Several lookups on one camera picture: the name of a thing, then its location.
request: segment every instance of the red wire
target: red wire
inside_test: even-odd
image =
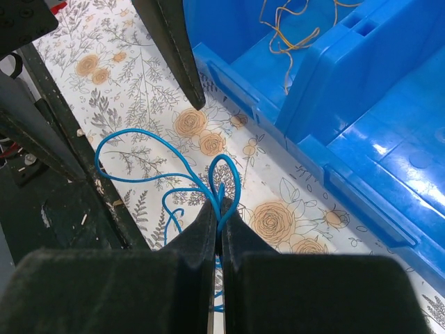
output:
[[[13,153],[16,149],[18,149],[19,146],[17,143],[13,143],[5,152],[0,154],[0,159],[7,157],[9,154]]]

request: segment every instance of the screw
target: screw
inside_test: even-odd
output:
[[[0,19],[0,28],[10,28],[14,25],[13,19]]]
[[[24,19],[27,19],[33,15],[34,15],[34,12],[30,8],[24,8],[24,9],[20,10],[20,16],[23,17]]]
[[[25,155],[25,165],[30,166],[35,164],[37,157],[34,154],[28,153]]]

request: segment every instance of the gray surface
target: gray surface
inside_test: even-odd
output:
[[[13,73],[15,67],[14,58],[9,56],[0,61],[0,71],[5,73],[6,75],[10,75]],[[28,86],[28,90],[31,91],[32,96],[34,97],[33,101],[37,101],[40,99],[40,93],[38,92],[33,80],[29,76],[29,73],[26,71],[26,68],[23,67],[23,72],[19,75],[19,78],[25,81]]]
[[[10,277],[14,273],[15,265],[6,243],[3,229],[0,225],[0,296],[3,294]]]
[[[63,1],[61,1],[61,0],[44,0],[44,2],[47,3],[48,7],[53,8],[54,6],[59,5]]]

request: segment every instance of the blue plastic tray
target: blue plastic tray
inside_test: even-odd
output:
[[[335,27],[330,0],[284,15],[291,41],[323,33],[293,53],[288,95],[261,6],[184,0],[201,71],[445,295],[445,1],[366,0]]]

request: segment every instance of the flower drawing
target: flower drawing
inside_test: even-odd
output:
[[[206,128],[207,117],[202,111],[190,108],[182,111],[175,120],[173,127],[178,135],[191,138],[201,134]]]
[[[242,128],[247,122],[248,122],[248,117],[240,113],[238,115],[233,115],[230,118],[230,125],[237,129]]]
[[[330,211],[325,211],[320,209],[323,213],[323,223],[326,223],[328,226],[339,229],[345,228],[350,223],[350,217],[348,212],[343,210],[336,209],[336,205],[334,205],[334,209]]]
[[[289,239],[292,253],[296,254],[329,254],[326,244],[316,237],[303,237],[299,234],[291,235]]]
[[[215,134],[209,130],[204,130],[201,133],[199,140],[200,149],[202,153],[209,157],[223,153],[225,144],[226,140],[221,136],[221,133]]]
[[[127,54],[123,51],[119,52],[118,54],[115,54],[113,57],[113,61],[116,63],[120,63],[127,57]]]
[[[281,203],[258,206],[250,220],[251,228],[271,245],[289,240],[295,230],[293,214]]]
[[[246,145],[243,148],[243,153],[247,155],[248,157],[251,157],[256,152],[255,146]]]
[[[98,68],[92,74],[92,82],[94,85],[102,85],[109,76],[109,72],[106,68]]]
[[[79,61],[76,66],[76,73],[80,77],[86,77],[96,70],[97,64],[99,64],[99,58],[95,54],[89,54]]]

